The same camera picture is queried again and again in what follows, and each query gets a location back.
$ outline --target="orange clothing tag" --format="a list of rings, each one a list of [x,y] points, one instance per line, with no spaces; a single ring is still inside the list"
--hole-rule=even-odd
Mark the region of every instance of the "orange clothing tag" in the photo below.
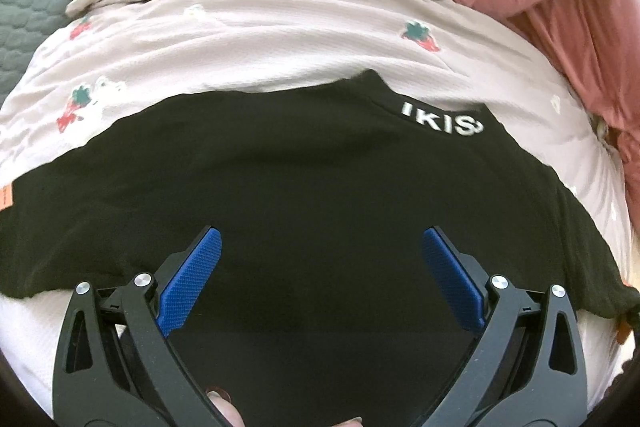
[[[2,192],[0,192],[0,210],[9,208],[12,204],[14,204],[14,189],[9,183],[2,187]]]

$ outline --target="silver screw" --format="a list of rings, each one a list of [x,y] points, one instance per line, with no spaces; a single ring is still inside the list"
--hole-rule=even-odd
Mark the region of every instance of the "silver screw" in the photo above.
[[[136,286],[140,286],[142,288],[143,286],[146,286],[151,282],[151,276],[148,273],[141,273],[139,275],[136,275],[136,278],[133,279],[133,282]]]
[[[494,275],[493,277],[491,277],[491,284],[493,284],[500,290],[504,290],[509,285],[509,281],[507,280],[507,277],[503,277],[502,275]]]
[[[553,295],[555,295],[556,297],[564,297],[566,295],[566,291],[564,291],[564,288],[562,288],[562,286],[559,284],[554,284],[553,286],[551,286],[551,293],[553,293]]]
[[[84,295],[89,291],[89,288],[91,288],[91,285],[88,282],[81,282],[76,286],[76,293],[78,295]]]

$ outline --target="human hand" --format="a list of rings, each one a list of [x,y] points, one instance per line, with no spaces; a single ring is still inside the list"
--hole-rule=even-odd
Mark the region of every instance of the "human hand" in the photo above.
[[[222,390],[220,391],[220,393],[218,391],[209,391],[207,396],[233,427],[245,427],[238,409],[231,404],[229,395],[224,393]],[[353,418],[346,422],[338,423],[338,425],[335,425],[334,427],[362,427],[362,418]]]

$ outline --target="bed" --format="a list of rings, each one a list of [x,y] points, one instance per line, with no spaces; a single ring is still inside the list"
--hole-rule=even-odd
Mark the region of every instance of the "bed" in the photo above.
[[[71,1],[73,0],[2,0],[0,31],[3,45],[0,50],[2,58],[0,90],[3,100],[27,71],[31,56],[44,39],[57,30],[59,30],[56,33],[57,37],[54,36],[50,42],[55,42],[56,38],[69,39],[70,33],[83,24],[84,8],[87,6],[97,6],[98,20],[103,16],[109,20],[110,25],[125,24],[127,18],[132,16],[136,20],[153,16],[143,13],[140,5],[146,3],[148,6],[153,6],[154,0],[76,0],[72,4],[72,13],[76,20],[69,24],[63,11]],[[200,27],[206,18],[206,11],[211,10],[216,1],[180,0],[178,4],[182,4],[177,16],[185,21],[188,27]],[[265,6],[268,6],[269,1],[264,1]],[[380,44],[372,47],[370,42],[362,45],[353,44],[353,56],[362,57],[369,54],[367,60],[375,65],[376,70],[382,72],[385,80],[394,90],[426,100],[438,107],[455,110],[469,103],[486,103],[524,149],[554,167],[562,182],[590,212],[598,229],[609,243],[623,278],[628,280],[631,277],[633,235],[626,212],[620,160],[615,150],[604,142],[603,133],[598,134],[597,121],[585,113],[575,93],[542,54],[503,26],[489,20],[488,17],[457,6],[451,0],[420,0],[420,2],[415,1],[415,4],[413,0],[349,1],[355,4],[362,3],[363,6],[381,2],[393,5],[398,13],[402,13],[407,23],[415,20],[423,21],[427,18],[430,27],[434,28],[438,45],[450,48],[452,54],[457,53],[456,58],[434,58],[433,56],[416,58],[416,50],[402,48],[401,51],[397,48],[396,56],[401,53],[405,55],[401,59],[392,59],[388,52],[382,50]],[[230,3],[230,0],[222,0],[222,2]],[[130,4],[135,8],[118,8],[116,5],[119,4]],[[248,20],[251,16],[249,12],[242,12],[241,4],[234,6],[231,3],[225,11],[226,15],[220,17],[217,23],[222,21],[223,24],[229,24],[228,14],[234,9],[241,14],[240,19]],[[351,17],[357,20],[367,13],[370,14],[363,7],[361,12],[354,13]],[[350,16],[346,13],[342,15],[345,18]],[[456,29],[455,25],[450,23],[450,17],[454,17],[456,24],[463,27],[464,31]],[[386,21],[385,24],[385,28],[367,30],[374,35],[376,32],[380,33],[376,38],[381,39],[381,44],[386,42],[382,47],[388,44],[385,39],[390,39],[393,32],[401,33],[403,30],[402,24],[398,29],[394,29],[394,24],[397,25],[398,22]],[[294,40],[287,41],[283,46],[294,46]],[[479,42],[494,47],[490,56],[481,56],[483,52],[478,48]],[[322,40],[315,41],[314,44],[323,49],[327,56],[331,56],[333,44]],[[347,41],[343,41],[342,45],[346,46]],[[468,62],[461,60],[460,55],[464,53],[473,55],[475,59]],[[39,60],[51,59],[48,55],[49,50],[46,48],[41,48],[39,54]],[[508,55],[510,59],[505,60],[504,55]],[[211,80],[203,84],[200,79],[194,80],[191,84],[174,86],[172,89],[151,95],[149,95],[148,84],[138,86],[146,89],[145,96],[129,95],[126,103],[122,104],[122,112],[111,109],[106,113],[101,112],[101,117],[104,114],[107,115],[104,123],[99,123],[97,127],[89,130],[85,127],[84,130],[79,128],[74,133],[60,132],[64,137],[56,144],[58,150],[42,145],[51,136],[55,136],[50,131],[43,132],[44,138],[39,138],[44,141],[30,144],[26,148],[20,143],[19,137],[23,136],[20,120],[26,118],[26,121],[33,122],[30,120],[30,115],[36,115],[41,108],[37,105],[31,107],[33,93],[30,93],[29,89],[21,91],[18,86],[13,98],[3,107],[3,113],[1,113],[1,121],[8,130],[8,137],[6,137],[7,133],[4,133],[3,146],[8,147],[11,152],[2,158],[0,185],[10,182],[34,166],[59,156],[60,151],[84,145],[91,137],[99,134],[102,129],[118,118],[133,114],[174,94],[209,89],[256,91],[290,89],[309,83],[321,84],[336,76],[353,74],[362,66],[360,58],[352,58],[350,61],[342,60],[335,55],[331,60],[326,61],[319,68],[319,72],[316,72],[316,76],[311,79],[305,65],[297,64],[293,68],[282,68],[277,74],[273,74],[272,71],[270,78],[265,80],[260,67],[270,63],[268,54],[258,47],[251,60],[254,60],[257,65],[257,73],[254,76],[252,74],[242,76],[239,71],[235,71],[236,81],[231,84],[216,83]],[[500,67],[493,67],[490,62],[500,64]],[[472,82],[465,82],[465,79],[468,80],[472,76],[472,71],[478,74],[479,66],[486,68],[479,73],[482,79],[481,89]],[[34,65],[33,71],[37,71],[38,68],[37,64]],[[429,71],[436,78],[433,84],[426,86],[428,89],[404,80],[412,75],[424,75],[424,71]],[[92,71],[91,76],[100,77],[101,73],[98,70]],[[23,87],[28,88],[29,78],[28,75],[22,82]],[[57,89],[54,89],[54,82],[58,83],[60,88],[55,95],[57,109],[48,113],[55,119],[59,116],[57,111],[65,105],[77,81],[70,79],[67,82],[50,78],[47,82],[49,84],[43,84],[40,88],[53,92]],[[127,86],[128,93],[132,92],[132,87],[135,92],[136,86]],[[21,114],[19,119],[15,118],[17,114]],[[571,150],[571,154],[567,156],[568,150]],[[567,161],[565,159],[567,157],[581,158],[582,163],[576,165],[572,160]],[[2,298],[0,301],[2,317],[0,349],[31,396],[49,413],[52,354],[56,349],[57,334],[68,298],[68,291],[53,291],[40,294],[33,299]],[[622,362],[630,358],[634,344],[629,340],[622,349],[618,349],[612,321],[593,315],[580,314],[580,327],[590,375],[590,408],[593,408],[614,376],[620,372]]]

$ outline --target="white blanket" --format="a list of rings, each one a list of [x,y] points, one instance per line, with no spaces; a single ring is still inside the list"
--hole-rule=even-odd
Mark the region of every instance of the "white blanket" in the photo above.
[[[577,195],[629,279],[617,153],[546,58],[489,17],[451,0],[74,0],[67,12],[86,10],[41,45],[0,110],[0,186],[175,94],[291,89],[370,68],[432,105],[486,103]],[[439,51],[402,38],[408,25],[428,29]],[[0,349],[49,413],[68,298],[0,299]],[[618,348],[612,321],[578,319],[593,407],[633,344]]]

